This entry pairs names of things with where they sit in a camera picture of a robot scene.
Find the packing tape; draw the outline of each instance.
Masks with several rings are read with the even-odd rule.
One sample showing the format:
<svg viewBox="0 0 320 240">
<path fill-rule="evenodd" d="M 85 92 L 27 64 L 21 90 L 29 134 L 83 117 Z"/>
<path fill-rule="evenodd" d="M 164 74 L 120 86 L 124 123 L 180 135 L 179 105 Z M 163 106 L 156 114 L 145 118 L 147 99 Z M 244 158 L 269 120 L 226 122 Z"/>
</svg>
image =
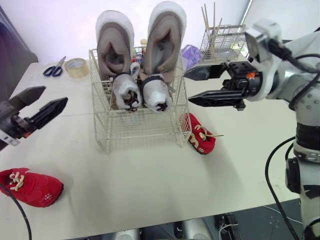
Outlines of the packing tape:
<svg viewBox="0 0 320 240">
<path fill-rule="evenodd" d="M 82 58 L 72 58 L 64 64 L 65 70 L 72 78 L 81 78 L 89 73 L 86 60 Z"/>
</svg>

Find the white wall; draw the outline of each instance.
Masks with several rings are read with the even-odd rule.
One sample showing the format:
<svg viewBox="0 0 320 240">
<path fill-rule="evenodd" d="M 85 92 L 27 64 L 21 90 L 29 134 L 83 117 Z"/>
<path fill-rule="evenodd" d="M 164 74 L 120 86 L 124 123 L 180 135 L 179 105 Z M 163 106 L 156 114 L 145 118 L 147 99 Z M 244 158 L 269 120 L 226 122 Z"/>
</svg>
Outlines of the white wall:
<svg viewBox="0 0 320 240">
<path fill-rule="evenodd" d="M 244 24 L 261 18 L 280 24 L 282 39 L 294 40 L 320 27 L 320 0 L 253 0 Z"/>
<path fill-rule="evenodd" d="M 25 43 L 42 63 L 61 57 L 88 58 L 96 48 L 96 19 L 104 10 L 117 10 L 132 21 L 135 46 L 147 38 L 149 16 L 161 0 L 0 0 L 4 12 Z M 214 0 L 176 0 L 187 14 L 182 46 L 200 47 L 205 25 L 200 6 L 206 3 L 213 22 Z M 238 24 L 247 0 L 215 0 L 216 18 L 223 24 Z"/>
</svg>

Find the wire basket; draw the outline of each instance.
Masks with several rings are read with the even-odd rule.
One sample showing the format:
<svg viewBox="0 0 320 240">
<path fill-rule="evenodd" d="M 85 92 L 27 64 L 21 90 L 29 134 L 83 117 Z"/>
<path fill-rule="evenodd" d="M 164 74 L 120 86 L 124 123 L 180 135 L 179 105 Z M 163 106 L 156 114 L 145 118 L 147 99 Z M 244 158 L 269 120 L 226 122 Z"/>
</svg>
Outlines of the wire basket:
<svg viewBox="0 0 320 240">
<path fill-rule="evenodd" d="M 161 113 L 155 113 L 144 106 L 140 106 L 135 112 L 116 110 L 112 82 L 101 81 L 99 76 L 96 49 L 89 50 L 89 60 L 95 139 L 106 153 L 160 144 L 177 144 L 183 147 L 191 134 L 191 122 L 181 57 L 175 69 L 175 79 L 170 85 L 175 89 L 171 93 L 172 108 Z"/>
<path fill-rule="evenodd" d="M 200 48 L 202 61 L 236 60 L 246 44 L 245 27 L 245 25 L 222 25 L 204 31 Z"/>
</svg>

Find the cable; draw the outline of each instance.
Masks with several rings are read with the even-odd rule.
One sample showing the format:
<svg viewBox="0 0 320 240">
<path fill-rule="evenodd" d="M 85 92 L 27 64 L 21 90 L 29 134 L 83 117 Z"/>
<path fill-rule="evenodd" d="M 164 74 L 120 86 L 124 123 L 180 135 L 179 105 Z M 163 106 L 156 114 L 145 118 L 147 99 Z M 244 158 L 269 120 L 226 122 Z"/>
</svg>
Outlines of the cable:
<svg viewBox="0 0 320 240">
<path fill-rule="evenodd" d="M 296 56 L 295 59 L 304 59 L 304 58 L 319 58 L 320 59 L 320 54 L 316 53 L 310 53 L 310 54 L 304 54 L 300 56 Z"/>
<path fill-rule="evenodd" d="M 295 95 L 291 102 L 289 103 L 289 108 L 293 111 L 296 110 L 295 108 L 295 104 L 296 102 L 303 96 L 306 94 L 306 92 L 317 83 L 317 81 L 320 78 L 320 73 L 318 73 L 300 92 L 297 93 L 297 95 Z"/>
<path fill-rule="evenodd" d="M 276 153 L 276 151 L 278 151 L 279 148 L 281 148 L 286 143 L 294 140 L 295 138 L 296 138 L 295 136 L 290 137 L 289 139 L 283 141 L 282 143 L 280 143 L 278 146 L 276 146 L 272 150 L 272 152 L 270 153 L 270 155 L 269 155 L 269 157 L 268 157 L 268 159 L 266 160 L 266 163 L 265 163 L 264 175 L 265 175 L 266 183 L 267 183 L 267 185 L 268 185 L 268 187 L 269 187 L 269 189 L 271 191 L 271 194 L 272 194 L 272 196 L 273 196 L 273 198 L 275 200 L 275 203 L 276 203 L 276 205 L 277 205 L 277 207 L 278 207 L 278 209 L 279 209 L 279 211 L 280 211 L 280 213 L 281 213 L 281 215 L 283 217 L 283 220 L 284 220 L 286 226 L 288 227 L 288 229 L 289 229 L 291 235 L 293 236 L 294 240 L 299 240 L 299 237 L 298 237 L 296 231 L 294 230 L 294 228 L 292 227 L 291 223 L 289 222 L 289 220 L 287 218 L 287 215 L 286 215 L 284 209 L 282 208 L 282 206 L 281 206 L 281 204 L 280 204 L 280 202 L 278 200 L 278 197 L 277 197 L 277 195 L 276 195 L 276 193 L 275 193 L 275 191 L 274 191 L 274 189 L 273 189 L 273 187 L 272 187 L 272 185 L 270 183 L 270 179 L 269 179 L 269 165 L 270 165 L 270 161 L 271 161 L 273 155 Z"/>
<path fill-rule="evenodd" d="M 239 223 L 236 223 L 236 224 L 228 224 L 228 225 L 225 225 L 225 226 L 221 227 L 221 228 L 219 229 L 219 240 L 221 240 L 221 231 L 222 231 L 223 229 L 225 229 L 225 228 L 227 228 L 227 227 L 230 227 L 230 226 L 238 226 L 238 225 L 239 225 Z"/>
<path fill-rule="evenodd" d="M 30 227 L 30 224 L 29 224 L 29 220 L 25 214 L 25 211 L 23 210 L 22 206 L 20 205 L 20 203 L 17 201 L 17 199 L 15 198 L 15 196 L 13 196 L 13 194 L 2 184 L 0 184 L 0 188 L 2 188 L 8 195 L 9 197 L 14 201 L 14 203 L 16 204 L 16 206 L 18 207 L 18 209 L 20 210 L 23 218 L 24 218 L 24 221 L 25 221 L 25 224 L 26 224 L 26 227 L 28 229 L 28 235 L 29 235 L 29 240 L 32 240 L 32 235 L 31 235 L 31 227 Z"/>
<path fill-rule="evenodd" d="M 269 206 L 262 206 L 262 207 L 264 207 L 264 208 L 266 208 L 266 209 L 270 209 L 270 210 L 272 210 L 272 211 L 275 211 L 276 213 L 278 213 L 278 214 L 281 214 L 281 212 L 279 212 L 278 210 L 275 210 L 274 208 L 272 208 L 272 207 L 269 207 Z M 291 218 L 291 217 L 286 217 L 287 219 L 289 219 L 289 220 L 291 220 L 291 221 L 293 221 L 293 222 L 296 222 L 296 223 L 298 223 L 298 224 L 302 224 L 303 225 L 303 223 L 301 222 L 301 221 L 298 221 L 298 220 L 295 220 L 295 219 L 293 219 L 293 218 Z"/>
<path fill-rule="evenodd" d="M 288 149 L 286 150 L 285 156 L 284 156 L 285 161 L 287 161 L 287 159 L 289 158 L 289 153 L 290 153 L 290 151 L 291 151 L 291 149 L 292 149 L 293 147 L 294 147 L 294 143 L 291 143 L 290 146 L 288 147 Z"/>
<path fill-rule="evenodd" d="M 289 61 L 293 66 L 304 72 L 310 74 L 320 73 L 319 69 L 309 67 L 308 65 L 298 61 L 298 59 L 292 56 L 292 52 L 289 48 L 287 48 L 283 43 L 280 43 L 273 38 L 268 41 L 268 48 L 272 54 L 276 55 L 278 58 L 284 61 Z"/>
<path fill-rule="evenodd" d="M 298 69 L 300 69 L 300 70 L 302 70 L 304 72 L 307 72 L 307 73 L 310 73 L 310 74 L 318 74 L 318 73 L 320 73 L 320 70 L 305 65 L 304 63 L 298 61 L 293 56 L 288 56 L 286 60 L 289 61 L 293 66 L 295 66 L 296 68 L 298 68 Z"/>
</svg>

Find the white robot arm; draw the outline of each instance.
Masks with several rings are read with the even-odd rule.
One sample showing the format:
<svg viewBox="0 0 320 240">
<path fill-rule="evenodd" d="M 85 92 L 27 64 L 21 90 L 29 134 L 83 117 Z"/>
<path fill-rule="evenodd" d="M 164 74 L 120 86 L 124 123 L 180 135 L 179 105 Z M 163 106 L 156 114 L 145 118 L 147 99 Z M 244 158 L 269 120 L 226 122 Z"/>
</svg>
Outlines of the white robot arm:
<svg viewBox="0 0 320 240">
<path fill-rule="evenodd" d="M 280 26 L 263 19 L 245 32 L 245 38 L 251 63 L 200 65 L 185 72 L 186 78 L 196 81 L 219 78 L 224 71 L 231 76 L 221 90 L 202 92 L 189 101 L 203 107 L 233 106 L 239 111 L 246 107 L 243 99 L 289 103 L 296 112 L 297 128 L 295 157 L 286 160 L 286 186 L 300 195 L 304 239 L 320 239 L 320 31 L 282 44 Z M 292 236 L 299 239 L 269 182 L 267 166 L 272 155 L 266 165 L 267 183 Z"/>
</svg>

